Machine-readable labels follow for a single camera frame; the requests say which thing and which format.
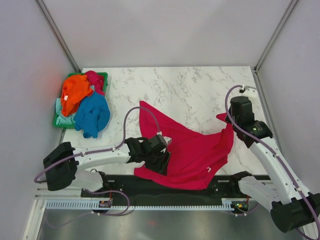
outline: folded cloth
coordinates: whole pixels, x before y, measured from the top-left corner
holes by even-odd
[[[85,73],[87,76],[88,82],[94,86],[94,90],[100,94],[100,95],[105,95],[103,92],[104,89],[104,76],[98,75],[95,71],[87,71]]]
[[[68,77],[62,86],[61,112],[63,116],[74,114],[78,110],[81,100],[91,96],[93,92],[86,75],[76,74]]]
[[[110,111],[104,96],[94,92],[81,101],[74,116],[75,130],[83,129],[83,137],[98,137],[98,132],[104,129],[110,119]]]
[[[55,100],[55,112],[56,114],[58,114],[58,117],[56,118],[56,124],[57,125],[70,125],[70,124],[74,124],[75,123],[75,120],[74,120],[74,117],[75,117],[75,113],[69,115],[69,116],[63,116],[62,113],[62,105],[61,105],[61,99],[60,97],[58,97],[56,100]]]
[[[172,120],[144,101],[140,101],[140,106],[149,109],[155,115],[162,135],[172,138],[168,146],[171,156],[167,176],[144,166],[135,168],[134,175],[174,189],[207,188],[216,172],[227,163],[227,156],[234,142],[232,125],[227,123],[221,132],[203,135]],[[226,115],[224,113],[216,117],[224,121]],[[143,137],[151,138],[156,134],[155,120],[143,109],[140,110],[139,124]]]

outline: tabletop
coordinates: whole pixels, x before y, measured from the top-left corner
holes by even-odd
[[[111,112],[107,127],[98,138],[84,138],[82,131],[67,129],[63,142],[73,147],[99,147],[122,140],[123,121],[129,109],[143,100],[185,127],[202,134],[220,132],[226,124],[216,115],[225,113],[225,96],[234,85],[255,86],[249,66],[227,67],[112,67],[84,68],[83,72],[108,73],[105,98]],[[239,95],[237,90],[231,97]],[[255,119],[266,121],[259,98],[251,98]],[[141,137],[139,110],[130,113],[126,125],[127,137]],[[141,163],[107,164],[95,167],[106,174],[132,175]],[[254,175],[267,172],[256,156],[234,134],[234,144],[228,163],[216,173],[232,175],[248,171]]]

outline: teal cloth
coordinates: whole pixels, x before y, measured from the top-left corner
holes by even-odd
[[[56,119],[55,124],[57,124],[57,125],[72,125],[72,124],[75,124],[75,120],[74,120],[74,117],[76,115],[75,113],[71,114],[69,116],[63,116],[61,111],[62,111],[61,99],[60,99],[60,97],[58,97],[55,100],[55,112],[56,112],[56,114],[58,114],[58,117]]]

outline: red cloth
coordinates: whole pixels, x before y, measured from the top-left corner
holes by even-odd
[[[96,91],[97,94],[104,96],[104,76],[98,75],[95,71],[87,71],[85,75],[87,76],[90,85],[94,86],[94,91]]]
[[[171,156],[167,176],[144,166],[135,168],[134,175],[174,189],[207,188],[216,172],[227,163],[227,155],[234,143],[232,125],[227,123],[221,132],[203,135],[186,128],[144,101],[140,101],[140,106],[149,109],[155,115],[162,135],[172,138],[168,146]],[[223,113],[216,117],[224,121],[226,115]],[[155,120],[143,109],[140,110],[139,123],[143,137],[151,138],[156,134]]]

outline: pile of clothes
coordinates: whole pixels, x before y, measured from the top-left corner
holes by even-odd
[[[56,124],[74,124],[75,130],[83,130],[84,138],[97,138],[110,119],[104,81],[104,77],[94,71],[68,77],[63,83],[61,98],[55,102]]]

